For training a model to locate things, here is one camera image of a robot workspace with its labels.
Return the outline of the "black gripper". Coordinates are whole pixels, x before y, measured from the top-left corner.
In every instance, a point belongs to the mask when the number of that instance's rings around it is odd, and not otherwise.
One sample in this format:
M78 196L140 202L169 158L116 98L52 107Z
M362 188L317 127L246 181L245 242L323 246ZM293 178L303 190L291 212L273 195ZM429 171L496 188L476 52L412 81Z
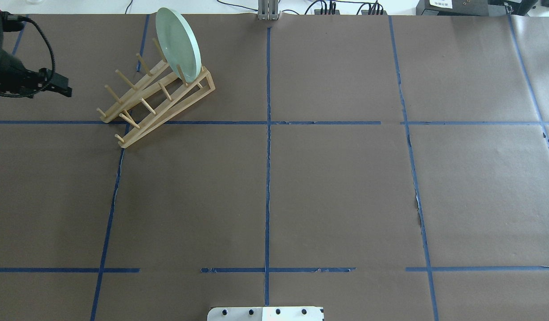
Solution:
M71 98L73 89L69 86L69 79L60 74L52 74L43 68L40 71L27 69L22 61L2 48L4 34L21 32L25 24L31 24L38 31L45 45L49 48L50 42L40 26L28 16L18 16L9 12L0 12L0 97L6 98L33 98L44 91L58 93Z

